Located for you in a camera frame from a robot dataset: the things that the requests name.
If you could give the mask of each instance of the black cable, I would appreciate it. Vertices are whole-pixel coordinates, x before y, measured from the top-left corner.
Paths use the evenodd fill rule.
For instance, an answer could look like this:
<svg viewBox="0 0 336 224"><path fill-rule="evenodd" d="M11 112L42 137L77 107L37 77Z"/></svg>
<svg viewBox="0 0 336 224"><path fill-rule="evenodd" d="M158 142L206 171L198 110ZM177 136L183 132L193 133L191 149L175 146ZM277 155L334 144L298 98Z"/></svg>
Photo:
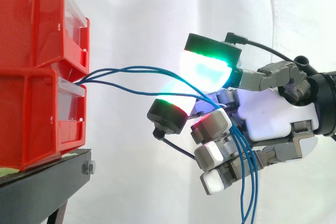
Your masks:
<svg viewBox="0 0 336 224"><path fill-rule="evenodd" d="M249 44L249 45L255 46L255 47L259 47L260 49L268 51L268 52L270 52L270 53L278 56L279 58L281 58L281 59L283 59L285 61L294 62L293 60L289 59L287 56L285 56L285 55L279 53L278 51L276 51L276 50L274 50L274 49L272 49L270 47L267 47L267 46L265 46L263 44L260 44L260 43L257 43L257 42L251 41L251 40L246 41L246 44Z"/></svg>
<svg viewBox="0 0 336 224"><path fill-rule="evenodd" d="M195 160L195 156L185 150L183 150L182 148L178 147L177 145L173 144L172 142L170 142L169 140L167 140L165 137L161 140L163 143L169 145L170 147L174 148L175 150L181 152L182 154L188 156L189 158Z"/></svg>
<svg viewBox="0 0 336 224"><path fill-rule="evenodd" d="M303 72L305 72L307 74L307 76L313 76L314 74L317 74L318 72L316 71L316 69L314 69L311 65L309 65L309 60L307 57L305 56L298 56L296 57L294 60L291 60L290 58L288 58L287 56L279 53L278 51L267 47L263 44L260 44L258 42L254 42L251 40L248 40L246 37L234 34L234 33L227 33L226 34L226 38L225 38L225 42L228 43L232 43L232 44L241 44L241 45L246 45L249 44L251 46L254 47L258 47L262 50L268 51L276 56L278 56L279 58L281 58L284 61L288 61L288 62L293 62L296 64L296 66Z"/></svg>

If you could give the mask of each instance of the cable connector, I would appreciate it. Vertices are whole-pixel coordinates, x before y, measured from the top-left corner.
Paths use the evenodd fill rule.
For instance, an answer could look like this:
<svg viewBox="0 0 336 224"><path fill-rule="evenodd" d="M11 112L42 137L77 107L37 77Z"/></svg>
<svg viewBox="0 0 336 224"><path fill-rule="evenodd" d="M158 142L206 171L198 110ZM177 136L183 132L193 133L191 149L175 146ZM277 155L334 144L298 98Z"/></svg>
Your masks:
<svg viewBox="0 0 336 224"><path fill-rule="evenodd" d="M161 131L159 130L157 127L155 127L154 131L153 131L153 136L157 139L157 140L163 140L164 136L166 135L165 131Z"/></svg>
<svg viewBox="0 0 336 224"><path fill-rule="evenodd" d="M237 35L234 33L227 33L226 34L226 38L225 38L225 42L227 43L231 43L231 44L242 44L242 45L246 45L248 42L248 39L246 37L243 37L241 35Z"/></svg>

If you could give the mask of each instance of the black tube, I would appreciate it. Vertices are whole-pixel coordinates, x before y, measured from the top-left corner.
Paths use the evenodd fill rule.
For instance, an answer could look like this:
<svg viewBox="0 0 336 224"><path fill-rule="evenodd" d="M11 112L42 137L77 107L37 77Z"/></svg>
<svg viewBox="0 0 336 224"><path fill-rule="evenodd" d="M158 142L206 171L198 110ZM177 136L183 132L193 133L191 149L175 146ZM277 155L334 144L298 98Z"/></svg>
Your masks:
<svg viewBox="0 0 336 224"><path fill-rule="evenodd" d="M309 65L309 60L306 56L297 56L295 57L294 62L301 71L307 74L307 76L313 76L314 74L318 73L315 68Z"/></svg>

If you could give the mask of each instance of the metal bracket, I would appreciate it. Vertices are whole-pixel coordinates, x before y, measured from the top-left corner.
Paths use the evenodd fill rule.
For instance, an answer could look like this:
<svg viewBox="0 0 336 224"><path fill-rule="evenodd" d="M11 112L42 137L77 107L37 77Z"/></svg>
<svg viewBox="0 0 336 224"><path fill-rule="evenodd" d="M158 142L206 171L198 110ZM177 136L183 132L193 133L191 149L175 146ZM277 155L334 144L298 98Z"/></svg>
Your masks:
<svg viewBox="0 0 336 224"><path fill-rule="evenodd" d="M311 127L311 121L295 122L292 124L292 130L288 142L267 146L262 150L262 152L275 153L275 156L268 159L268 163L279 163L287 160L302 158L300 140L313 136L314 133Z"/></svg>

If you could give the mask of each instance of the wire bundle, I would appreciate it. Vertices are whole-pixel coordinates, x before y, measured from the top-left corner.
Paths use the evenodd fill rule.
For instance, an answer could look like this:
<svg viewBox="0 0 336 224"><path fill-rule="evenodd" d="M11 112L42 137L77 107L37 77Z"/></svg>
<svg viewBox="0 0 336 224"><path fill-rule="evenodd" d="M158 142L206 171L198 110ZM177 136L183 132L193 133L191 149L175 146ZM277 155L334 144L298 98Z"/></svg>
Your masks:
<svg viewBox="0 0 336 224"><path fill-rule="evenodd" d="M96 73L100 73L100 72L105 72L105 73L101 73L99 75L94 76ZM158 74L163 74L166 76L170 76L173 77L177 80L180 80L182 82L184 82L186 85L188 85L189 87L191 87L192 89L194 89L197 93L199 93L201 96L199 95L194 95L194 94L185 94L185 93L148 93L148 92L140 92L140 91L135 91L135 90L131 90L128 88L125 88L123 86L120 86L118 84L112 83L112 82L106 82L106 81L100 81L100 80L96 80L97 78L100 77L104 77L113 73L117 73L117 72L126 72L126 73L158 73ZM162 68L156 68L156 67L149 67L149 66L132 66L132 67L126 67L126 68L122 68L122 69L116 69L116 68L104 68L104 69L99 69L96 70L90 74L88 74L87 76L85 76L82 80L80 80L79 82L77 82L77 85L81 85L84 83L100 83L100 84L105 84L105 85L109 85L109 86L113 86L119 89L122 89L124 91L133 93L133 94L139 94L139 95L150 95L150 96L157 96L157 95L176 95L176 96L182 96L182 97L194 97L197 98L199 100L205 101L209 104L211 104L215 109L220 109L220 106L218 104L215 104L213 101L211 101L209 99L209 97L207 97L202 91L200 91L198 88L196 88L195 86L191 85L189 82L187 82L185 79L183 79L182 77L178 76L177 74L162 69ZM257 161L256 161L256 157L254 152L252 151L250 145L248 144L247 140L245 139L245 137L242 135L242 133L239 131L239 129L233 124L232 128L230 129L230 133L234 139L234 142L237 146L238 149L238 153L239 153L239 158L241 161L241 170L242 170L242 191L240 194L240 211L241 211L241 220L242 223L245 223L245 221L247 220L249 213L251 211L252 205L254 203L254 207L253 207L253 215L252 215L252 219L251 219L251 223L254 222L254 217L255 217L255 213L256 213L256 207L257 207L257 199L258 199L258 166L257 166ZM170 141L168 141L167 139L163 139L163 142L168 144L170 147L173 147L175 150L185 154L186 156L195 159L195 156L193 156L192 154L186 152L185 150L181 149L180 147L174 145L173 143L171 143ZM252 182L252 194L251 194L251 200L249 203L249 207L247 209L246 214L244 215L244 190L245 190L245 166L244 166L244 158L243 158L243 154L241 151L241 148L243 149L247 162L248 162L248 166L249 166L249 170L251 173L251 182Z"/></svg>

